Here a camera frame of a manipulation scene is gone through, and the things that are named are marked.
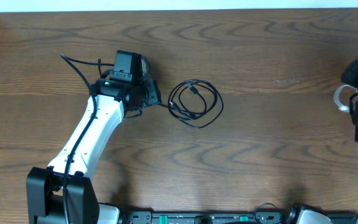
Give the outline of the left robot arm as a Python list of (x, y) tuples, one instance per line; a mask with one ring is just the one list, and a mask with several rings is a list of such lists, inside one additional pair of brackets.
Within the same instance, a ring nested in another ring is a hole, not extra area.
[(86, 82), (85, 112), (66, 145), (47, 168), (33, 167), (26, 179), (29, 223), (124, 223), (120, 209), (97, 200), (92, 179), (101, 154), (126, 113), (161, 102), (148, 59), (119, 50), (99, 79)]

